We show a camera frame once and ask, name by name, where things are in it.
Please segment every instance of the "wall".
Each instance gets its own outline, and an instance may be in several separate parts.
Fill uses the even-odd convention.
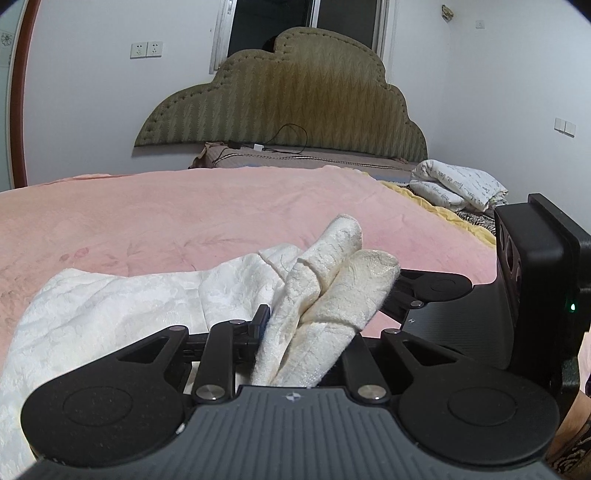
[[[87,173],[187,168],[196,147],[133,149],[168,95],[209,82],[216,0],[43,0],[27,64],[29,185]],[[161,40],[161,58],[129,59]]]
[[[450,27],[440,0],[395,0],[389,20],[394,38],[387,81],[402,91],[408,116],[423,131],[427,149],[435,139],[450,52]]]
[[[566,0],[446,4],[455,17],[430,156],[490,172],[512,202],[540,192],[591,232],[591,24]],[[555,117],[577,125],[575,138],[553,130]]]
[[[21,16],[23,0],[17,0],[0,15],[0,30],[14,33]],[[9,190],[12,182],[8,165],[6,138],[6,105],[7,105],[8,67],[0,67],[0,192]]]

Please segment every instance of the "white garment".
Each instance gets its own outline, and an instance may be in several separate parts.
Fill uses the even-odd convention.
[[[437,160],[424,160],[418,164],[408,186],[432,204],[454,212],[467,205],[484,212],[493,198],[507,194],[507,189],[485,171],[448,165]]]
[[[306,252],[282,244],[202,272],[57,274],[24,313],[0,378],[0,477],[12,480],[34,461],[19,418],[35,388],[167,326],[207,332],[218,322],[251,319],[269,304],[263,344],[278,335],[287,343],[259,349],[255,370],[272,373],[266,384],[315,385],[400,273],[392,255],[359,248],[357,221],[339,216]]]

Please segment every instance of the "electrical socket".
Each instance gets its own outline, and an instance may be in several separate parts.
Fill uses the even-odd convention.
[[[146,56],[148,49],[148,42],[135,42],[131,44],[131,53],[129,54],[130,59],[140,59]]]
[[[161,57],[164,43],[158,40],[148,42],[147,57]]]

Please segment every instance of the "brown door frame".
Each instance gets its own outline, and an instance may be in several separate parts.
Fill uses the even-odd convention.
[[[12,52],[12,80],[10,85],[10,102],[8,105],[8,121],[10,131],[10,162],[12,178],[16,189],[27,186],[25,168],[25,150],[23,141],[23,107],[25,97],[25,74],[29,46],[33,36],[33,25],[41,0],[25,0],[21,28],[17,35],[17,45]]]

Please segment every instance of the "green upholstered headboard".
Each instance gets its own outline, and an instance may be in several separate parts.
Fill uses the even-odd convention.
[[[280,128],[292,123],[306,129]],[[227,141],[331,148],[421,161],[427,144],[382,61],[344,35],[296,27],[273,53],[243,50],[211,83],[169,96],[135,146]]]

